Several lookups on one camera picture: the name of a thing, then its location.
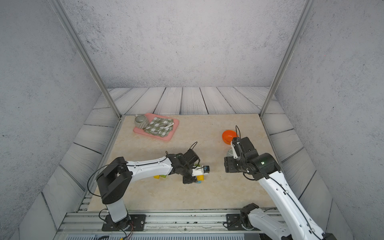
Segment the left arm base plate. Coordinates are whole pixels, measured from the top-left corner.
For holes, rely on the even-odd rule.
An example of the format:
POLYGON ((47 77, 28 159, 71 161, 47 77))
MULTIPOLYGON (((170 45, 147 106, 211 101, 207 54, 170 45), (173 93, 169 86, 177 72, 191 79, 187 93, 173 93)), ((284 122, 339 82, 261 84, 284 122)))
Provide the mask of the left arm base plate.
POLYGON ((142 232, 144 230, 146 222, 145 214, 134 214, 127 216, 121 221, 115 223, 112 220, 110 215, 107 215, 104 219, 104 223, 102 226, 103 232, 114 232, 114 231, 133 231, 133 232, 142 232))

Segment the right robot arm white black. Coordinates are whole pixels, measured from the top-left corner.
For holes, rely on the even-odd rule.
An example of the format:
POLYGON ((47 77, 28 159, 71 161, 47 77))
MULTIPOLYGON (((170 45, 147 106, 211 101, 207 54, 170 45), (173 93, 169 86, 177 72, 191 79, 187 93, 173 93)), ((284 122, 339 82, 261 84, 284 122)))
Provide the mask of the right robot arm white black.
POLYGON ((225 157, 226 173, 242 173, 258 182, 268 193, 284 219, 281 223, 266 214, 256 204, 248 204, 240 211, 237 221, 245 230, 258 229, 272 240, 334 240, 310 217, 288 185, 275 158, 268 153, 258 154, 247 137, 232 140, 231 157, 225 157))

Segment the yellow long lego brick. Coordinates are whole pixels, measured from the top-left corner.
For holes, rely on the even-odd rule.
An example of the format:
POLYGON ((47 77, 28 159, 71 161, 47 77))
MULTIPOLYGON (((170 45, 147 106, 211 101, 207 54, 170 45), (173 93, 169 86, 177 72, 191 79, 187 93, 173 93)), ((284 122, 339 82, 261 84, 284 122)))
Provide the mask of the yellow long lego brick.
POLYGON ((198 182, 201 182, 204 180, 204 175, 197 176, 198 182))

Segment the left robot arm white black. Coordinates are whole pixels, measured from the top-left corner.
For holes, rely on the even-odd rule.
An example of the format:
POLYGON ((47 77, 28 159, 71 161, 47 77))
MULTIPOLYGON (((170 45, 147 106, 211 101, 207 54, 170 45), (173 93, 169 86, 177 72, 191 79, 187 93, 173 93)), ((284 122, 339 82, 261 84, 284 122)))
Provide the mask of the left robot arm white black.
POLYGON ((130 183, 154 176, 181 175, 184 184, 198 182, 198 176, 209 174, 210 167, 200 165, 193 149, 184 154, 166 154, 164 157, 141 162, 127 162, 118 157, 107 165, 96 178, 102 203, 115 224, 128 221, 123 196, 130 183))

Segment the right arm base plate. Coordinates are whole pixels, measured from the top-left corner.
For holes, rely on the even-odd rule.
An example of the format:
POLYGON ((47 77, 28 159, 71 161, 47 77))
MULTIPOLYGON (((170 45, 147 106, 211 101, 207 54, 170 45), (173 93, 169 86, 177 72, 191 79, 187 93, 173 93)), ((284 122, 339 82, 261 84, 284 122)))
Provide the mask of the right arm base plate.
POLYGON ((226 214, 223 226, 229 231, 242 231, 247 230, 250 223, 244 214, 226 214))

